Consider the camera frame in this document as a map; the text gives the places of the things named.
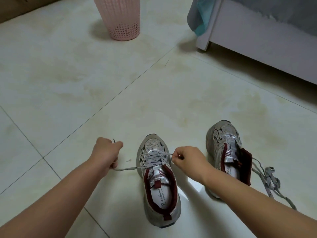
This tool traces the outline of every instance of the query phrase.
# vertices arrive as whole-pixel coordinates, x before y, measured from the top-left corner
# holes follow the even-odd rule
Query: gray sneaker
[[[149,222],[160,228],[175,224],[181,204],[174,173],[170,167],[171,154],[156,134],[145,137],[138,149],[136,164],[144,181],[144,210]]]
[[[251,185],[252,155],[242,148],[239,133],[229,121],[221,120],[208,130],[206,148],[215,168]]]

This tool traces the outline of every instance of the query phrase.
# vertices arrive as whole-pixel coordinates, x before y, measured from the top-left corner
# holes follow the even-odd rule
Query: forearm
[[[258,238],[317,235],[317,221],[222,171],[210,168],[204,175],[203,183],[216,193]]]
[[[0,237],[64,237],[100,181],[88,161],[0,228]]]

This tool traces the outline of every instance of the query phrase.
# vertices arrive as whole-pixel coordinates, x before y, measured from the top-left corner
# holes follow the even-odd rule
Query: teal cloth
[[[195,34],[197,36],[201,36],[205,33],[208,27],[209,19],[212,13],[212,9],[214,8],[216,0],[198,0],[196,7],[200,13],[201,19],[203,23],[200,24],[195,30]]]

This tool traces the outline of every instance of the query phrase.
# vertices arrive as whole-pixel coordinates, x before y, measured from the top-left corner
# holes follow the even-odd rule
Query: pink plastic basket
[[[94,0],[110,36],[119,41],[140,34],[140,0]]]

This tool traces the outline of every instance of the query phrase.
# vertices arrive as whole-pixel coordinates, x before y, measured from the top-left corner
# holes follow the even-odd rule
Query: hand
[[[121,141],[112,143],[110,139],[99,137],[88,161],[98,167],[102,177],[104,177],[109,169],[117,167],[118,163],[116,161],[122,147],[123,143]]]
[[[201,184],[204,183],[204,176],[214,169],[204,154],[192,146],[178,147],[172,155],[172,162],[188,177]]]

